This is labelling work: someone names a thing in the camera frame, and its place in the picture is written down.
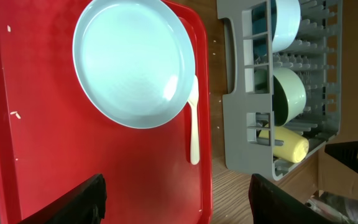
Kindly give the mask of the yellow plastic cup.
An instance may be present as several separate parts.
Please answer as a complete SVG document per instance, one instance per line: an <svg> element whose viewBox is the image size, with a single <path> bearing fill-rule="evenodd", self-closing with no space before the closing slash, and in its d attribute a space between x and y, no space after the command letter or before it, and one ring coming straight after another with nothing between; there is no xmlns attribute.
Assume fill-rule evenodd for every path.
<svg viewBox="0 0 358 224"><path fill-rule="evenodd" d="M286 161L299 163L309 151L309 141L285 127L275 127L275 139L283 141L283 145L274 146L273 155Z"/></svg>

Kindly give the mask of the light blue plate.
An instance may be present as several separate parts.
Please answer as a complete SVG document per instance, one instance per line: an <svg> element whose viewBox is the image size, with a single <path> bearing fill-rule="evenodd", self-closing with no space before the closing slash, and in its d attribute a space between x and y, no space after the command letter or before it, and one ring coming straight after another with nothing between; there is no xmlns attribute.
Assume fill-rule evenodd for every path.
<svg viewBox="0 0 358 224"><path fill-rule="evenodd" d="M90 102L136 129L178 115L196 72L190 36L161 0L91 1L76 23L72 56Z"/></svg>

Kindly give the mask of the white plastic spoon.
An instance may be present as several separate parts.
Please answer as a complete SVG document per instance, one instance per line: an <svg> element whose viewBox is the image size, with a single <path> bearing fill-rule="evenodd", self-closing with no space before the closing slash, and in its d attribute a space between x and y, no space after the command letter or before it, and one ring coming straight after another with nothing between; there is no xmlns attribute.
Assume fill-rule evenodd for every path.
<svg viewBox="0 0 358 224"><path fill-rule="evenodd" d="M193 86L188 98L188 104L191 108L191 141L190 141L190 161L197 165L200 161L200 140L198 132L198 78L194 76Z"/></svg>

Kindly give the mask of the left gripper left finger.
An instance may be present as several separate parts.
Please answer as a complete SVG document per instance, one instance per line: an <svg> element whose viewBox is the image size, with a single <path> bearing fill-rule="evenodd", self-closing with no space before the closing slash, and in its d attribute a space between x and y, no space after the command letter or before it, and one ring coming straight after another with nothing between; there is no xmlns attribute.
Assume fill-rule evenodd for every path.
<svg viewBox="0 0 358 224"><path fill-rule="evenodd" d="M20 224L100 224L106 214L106 181L95 174Z"/></svg>

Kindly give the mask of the light blue small bowl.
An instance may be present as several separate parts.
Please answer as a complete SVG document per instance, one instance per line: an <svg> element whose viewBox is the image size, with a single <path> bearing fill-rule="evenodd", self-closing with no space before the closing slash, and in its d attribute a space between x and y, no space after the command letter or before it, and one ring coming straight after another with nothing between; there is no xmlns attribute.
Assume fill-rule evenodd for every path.
<svg viewBox="0 0 358 224"><path fill-rule="evenodd" d="M298 0L271 0L272 52L287 49L294 41L301 21ZM252 10L252 33L267 32L266 5Z"/></svg>

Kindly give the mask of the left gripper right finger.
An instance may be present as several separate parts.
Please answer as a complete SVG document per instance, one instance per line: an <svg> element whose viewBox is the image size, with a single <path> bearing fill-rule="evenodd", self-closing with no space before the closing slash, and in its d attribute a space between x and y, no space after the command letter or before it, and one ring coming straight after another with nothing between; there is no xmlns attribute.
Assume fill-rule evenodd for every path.
<svg viewBox="0 0 358 224"><path fill-rule="evenodd" d="M259 174L252 174L249 202L254 224L333 224Z"/></svg>

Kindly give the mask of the green bowl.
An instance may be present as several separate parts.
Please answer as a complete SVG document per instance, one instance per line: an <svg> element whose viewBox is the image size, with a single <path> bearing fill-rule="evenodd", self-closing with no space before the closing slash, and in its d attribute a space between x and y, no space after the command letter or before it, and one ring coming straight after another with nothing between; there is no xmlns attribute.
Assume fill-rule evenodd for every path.
<svg viewBox="0 0 358 224"><path fill-rule="evenodd" d="M300 77L289 68L273 69L273 111L275 125L283 126L303 112L306 90Z"/></svg>

